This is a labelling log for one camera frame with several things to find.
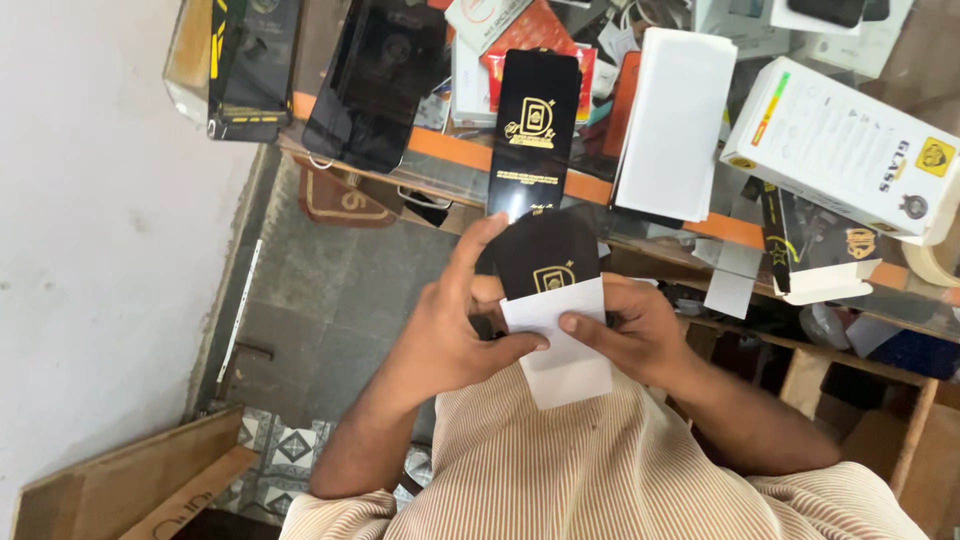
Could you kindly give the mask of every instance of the fingernail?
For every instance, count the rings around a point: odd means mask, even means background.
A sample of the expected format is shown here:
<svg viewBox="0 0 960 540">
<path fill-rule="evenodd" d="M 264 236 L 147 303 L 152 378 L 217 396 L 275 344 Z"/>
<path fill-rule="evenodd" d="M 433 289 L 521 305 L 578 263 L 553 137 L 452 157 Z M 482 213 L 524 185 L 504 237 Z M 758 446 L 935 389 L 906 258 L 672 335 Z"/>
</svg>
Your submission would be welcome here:
<svg viewBox="0 0 960 540">
<path fill-rule="evenodd" d="M 566 315 L 560 320 L 560 328 L 564 331 L 571 332 L 577 330 L 577 318 L 573 315 Z"/>
</svg>

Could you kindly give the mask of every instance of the striped shirt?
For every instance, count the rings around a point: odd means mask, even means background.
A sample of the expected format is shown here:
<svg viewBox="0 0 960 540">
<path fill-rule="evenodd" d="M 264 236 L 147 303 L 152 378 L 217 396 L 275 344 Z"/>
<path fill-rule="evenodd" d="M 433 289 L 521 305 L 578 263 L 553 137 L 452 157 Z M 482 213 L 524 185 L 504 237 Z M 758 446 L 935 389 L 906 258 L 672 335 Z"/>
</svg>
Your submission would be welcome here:
<svg viewBox="0 0 960 540">
<path fill-rule="evenodd" d="M 742 478 L 613 370 L 606 396 L 537 410 L 518 365 L 437 399 L 434 479 L 396 513 L 380 490 L 296 498 L 281 540 L 926 538 L 886 483 L 840 463 Z"/>
</svg>

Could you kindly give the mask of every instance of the star logo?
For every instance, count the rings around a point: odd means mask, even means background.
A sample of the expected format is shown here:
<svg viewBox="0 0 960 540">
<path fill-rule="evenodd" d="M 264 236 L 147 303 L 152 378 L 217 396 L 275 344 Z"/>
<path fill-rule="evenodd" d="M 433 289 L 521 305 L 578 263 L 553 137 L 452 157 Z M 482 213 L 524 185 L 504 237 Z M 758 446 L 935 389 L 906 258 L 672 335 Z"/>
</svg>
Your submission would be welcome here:
<svg viewBox="0 0 960 540">
<path fill-rule="evenodd" d="M 777 244 L 777 247 L 770 250 L 770 257 L 774 259 L 774 265 L 782 264 L 783 266 L 786 266 L 786 256 L 789 253 L 790 252 L 786 251 L 783 246 Z"/>
</svg>

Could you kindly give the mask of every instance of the gray floor tile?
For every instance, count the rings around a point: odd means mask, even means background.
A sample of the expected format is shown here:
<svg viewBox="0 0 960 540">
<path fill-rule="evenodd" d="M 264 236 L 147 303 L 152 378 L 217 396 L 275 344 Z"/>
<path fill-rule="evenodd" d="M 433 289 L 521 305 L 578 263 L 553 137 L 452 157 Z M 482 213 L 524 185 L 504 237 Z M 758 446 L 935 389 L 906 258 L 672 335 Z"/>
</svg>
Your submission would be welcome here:
<svg viewBox="0 0 960 540">
<path fill-rule="evenodd" d="M 328 323 L 303 407 L 304 419 L 337 421 L 353 404 L 393 340 Z"/>
<path fill-rule="evenodd" d="M 304 400 L 320 357 L 324 323 L 291 309 L 248 302 L 237 342 L 273 355 L 271 361 L 239 356 L 228 375 L 230 400 L 279 414 L 300 424 Z"/>
<path fill-rule="evenodd" d="M 281 166 L 279 175 L 250 298 L 330 322 L 359 230 L 310 221 L 297 201 L 300 168 Z"/>
<path fill-rule="evenodd" d="M 333 322 L 396 339 L 420 290 L 440 276 L 458 239 L 406 221 L 360 231 Z"/>
</svg>

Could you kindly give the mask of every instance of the tape roll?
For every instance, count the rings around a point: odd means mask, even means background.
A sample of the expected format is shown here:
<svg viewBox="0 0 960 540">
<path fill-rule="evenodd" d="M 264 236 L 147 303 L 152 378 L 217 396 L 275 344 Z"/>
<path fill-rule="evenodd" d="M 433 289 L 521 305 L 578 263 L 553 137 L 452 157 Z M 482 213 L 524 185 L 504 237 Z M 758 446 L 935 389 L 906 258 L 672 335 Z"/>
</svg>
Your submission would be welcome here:
<svg viewBox="0 0 960 540">
<path fill-rule="evenodd" d="M 924 280 L 944 287 L 960 286 L 960 278 L 947 271 L 935 257 L 935 246 L 916 246 L 902 242 L 903 255 L 910 269 Z"/>
</svg>

